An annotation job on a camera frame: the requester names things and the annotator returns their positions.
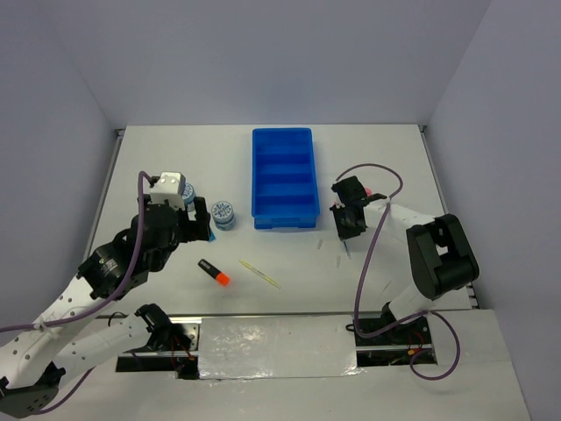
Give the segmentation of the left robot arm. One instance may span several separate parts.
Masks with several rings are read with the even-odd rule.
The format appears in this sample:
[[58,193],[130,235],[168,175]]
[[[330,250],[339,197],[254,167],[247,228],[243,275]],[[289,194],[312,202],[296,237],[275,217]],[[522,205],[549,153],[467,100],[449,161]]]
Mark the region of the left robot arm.
[[77,336],[101,309],[161,271],[179,245],[209,240],[206,202],[196,197],[194,204],[190,217],[185,207],[146,198],[130,227],[95,249],[59,297],[34,322],[17,329],[1,348],[3,414],[25,418],[54,410],[55,397],[69,381],[120,353],[192,349],[191,334],[155,303],[88,337]]

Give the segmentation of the blue thin pen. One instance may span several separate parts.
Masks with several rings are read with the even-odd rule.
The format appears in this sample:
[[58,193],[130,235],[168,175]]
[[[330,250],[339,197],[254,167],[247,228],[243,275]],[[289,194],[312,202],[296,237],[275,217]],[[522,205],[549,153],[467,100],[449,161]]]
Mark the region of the blue thin pen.
[[346,240],[343,241],[343,246],[344,246],[344,249],[345,249],[345,253],[346,253],[346,255],[347,255],[347,258],[348,258],[349,260],[351,260],[351,259],[352,259],[352,254],[351,254],[350,248],[348,247],[348,244],[347,244],[347,241],[346,241]]

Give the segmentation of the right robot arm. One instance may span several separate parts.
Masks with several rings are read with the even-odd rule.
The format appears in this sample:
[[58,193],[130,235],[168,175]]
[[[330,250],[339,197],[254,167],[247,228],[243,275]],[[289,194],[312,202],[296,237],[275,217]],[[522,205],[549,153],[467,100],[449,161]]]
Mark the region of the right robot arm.
[[[378,220],[359,276],[352,325],[361,338],[382,334],[391,343],[401,343],[411,333],[411,323],[431,313],[436,300],[479,278],[479,264],[458,217],[450,213],[431,216],[396,204],[394,199],[404,187],[403,180],[397,180],[397,189],[389,195],[369,195],[356,176],[339,176],[331,186],[338,201],[330,207],[342,242],[365,233],[369,217]],[[360,326],[361,297],[373,252],[383,232],[407,245],[411,282],[384,305],[381,328],[366,332]]]

